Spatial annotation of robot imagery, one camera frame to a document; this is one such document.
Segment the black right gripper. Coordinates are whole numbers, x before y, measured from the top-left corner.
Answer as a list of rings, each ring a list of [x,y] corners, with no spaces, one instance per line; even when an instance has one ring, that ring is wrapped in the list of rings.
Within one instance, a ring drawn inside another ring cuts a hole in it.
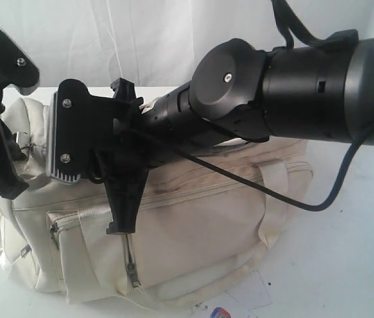
[[[78,79],[65,79],[56,92],[56,179],[103,183],[112,221],[106,234],[136,231],[148,172],[160,165],[158,147],[138,133],[144,116],[135,85],[119,78],[112,97],[96,96]]]

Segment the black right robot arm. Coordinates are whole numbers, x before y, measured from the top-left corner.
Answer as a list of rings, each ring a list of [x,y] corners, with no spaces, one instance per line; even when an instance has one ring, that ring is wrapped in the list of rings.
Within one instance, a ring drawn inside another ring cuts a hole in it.
[[[191,81],[151,109],[132,82],[118,79],[112,89],[111,98],[98,97],[79,80],[63,81],[47,136],[50,177],[105,186],[113,216],[109,234],[135,231],[150,170],[186,159],[226,175],[200,154],[228,140],[263,143],[278,136],[348,143],[332,190],[318,205],[259,186],[315,212],[333,203],[359,147],[374,145],[374,38],[362,40],[354,30],[271,52],[234,38],[213,48]]]

